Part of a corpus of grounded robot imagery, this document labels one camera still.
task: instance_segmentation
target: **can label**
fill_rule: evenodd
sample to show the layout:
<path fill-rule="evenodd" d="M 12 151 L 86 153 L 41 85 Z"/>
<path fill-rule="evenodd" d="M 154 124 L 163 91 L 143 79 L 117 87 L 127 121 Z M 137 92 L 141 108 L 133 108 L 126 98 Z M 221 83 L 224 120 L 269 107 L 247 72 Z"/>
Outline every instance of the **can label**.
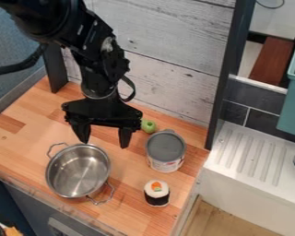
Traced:
<path fill-rule="evenodd" d="M 169 173 L 180 169 L 183 165 L 184 157 L 170 162 L 162 162 L 151 157 L 147 157 L 148 165 L 155 171 Z"/>

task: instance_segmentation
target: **tin can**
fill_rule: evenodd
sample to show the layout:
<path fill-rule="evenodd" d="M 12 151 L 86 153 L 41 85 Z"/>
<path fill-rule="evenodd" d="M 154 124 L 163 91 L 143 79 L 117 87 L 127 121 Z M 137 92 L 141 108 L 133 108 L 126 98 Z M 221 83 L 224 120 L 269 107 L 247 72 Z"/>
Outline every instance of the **tin can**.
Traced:
<path fill-rule="evenodd" d="M 147 163 L 155 171 L 177 171 L 183 165 L 185 149 L 183 138 L 173 130 L 157 132 L 146 143 Z"/>

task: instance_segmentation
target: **wooden countertop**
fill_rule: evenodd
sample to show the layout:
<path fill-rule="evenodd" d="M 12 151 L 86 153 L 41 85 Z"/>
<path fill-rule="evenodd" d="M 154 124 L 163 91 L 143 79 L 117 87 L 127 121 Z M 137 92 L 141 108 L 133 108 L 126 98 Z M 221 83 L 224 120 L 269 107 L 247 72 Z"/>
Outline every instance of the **wooden countertop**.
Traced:
<path fill-rule="evenodd" d="M 106 225 L 106 230 L 113 228 L 135 236 L 169 235 L 207 157 L 203 149 L 207 130 L 133 104 L 145 118 L 156 121 L 160 130 L 171 128 L 184 138 L 187 143 L 184 165 L 174 173 L 153 171 L 145 157 L 146 133 L 134 133 L 130 147 L 120 149 L 117 129 L 96 126 L 92 128 L 89 143 L 104 148 L 112 161 L 109 181 L 116 188 L 114 197 L 101 206 L 94 206 L 84 198 L 64 199 L 52 193 L 45 182 L 44 172 L 49 161 L 45 153 L 54 143 L 78 143 L 64 121 L 61 104 L 82 97 L 79 86 L 74 83 L 52 94 L 44 78 L 0 114 L 0 177 L 18 187 L 27 186 L 33 195 L 44 195 L 47 202 L 52 199 L 55 207 L 62 204 L 60 210 L 66 213 L 73 215 L 76 211 L 93 219 L 97 226 Z M 151 179 L 169 184 L 171 201 L 168 206 L 158 208 L 146 203 L 142 190 Z"/>

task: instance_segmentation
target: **green apple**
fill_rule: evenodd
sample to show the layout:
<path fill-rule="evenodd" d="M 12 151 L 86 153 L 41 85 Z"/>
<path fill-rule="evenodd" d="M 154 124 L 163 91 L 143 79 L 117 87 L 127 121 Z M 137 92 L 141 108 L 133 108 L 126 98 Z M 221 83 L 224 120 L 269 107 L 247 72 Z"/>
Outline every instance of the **green apple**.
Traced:
<path fill-rule="evenodd" d="M 156 123 L 153 121 L 142 119 L 141 129 L 143 129 L 148 134 L 153 134 L 154 132 L 157 131 L 157 126 L 156 126 Z"/>

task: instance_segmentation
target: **can lid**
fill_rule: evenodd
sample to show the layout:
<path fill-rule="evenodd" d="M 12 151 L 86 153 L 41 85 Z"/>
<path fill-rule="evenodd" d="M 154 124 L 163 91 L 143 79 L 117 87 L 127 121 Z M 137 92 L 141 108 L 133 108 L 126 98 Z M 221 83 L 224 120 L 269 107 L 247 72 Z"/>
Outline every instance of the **can lid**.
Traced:
<path fill-rule="evenodd" d="M 158 132 L 147 141 L 147 154 L 163 162 L 181 158 L 184 150 L 183 139 L 171 131 Z"/>

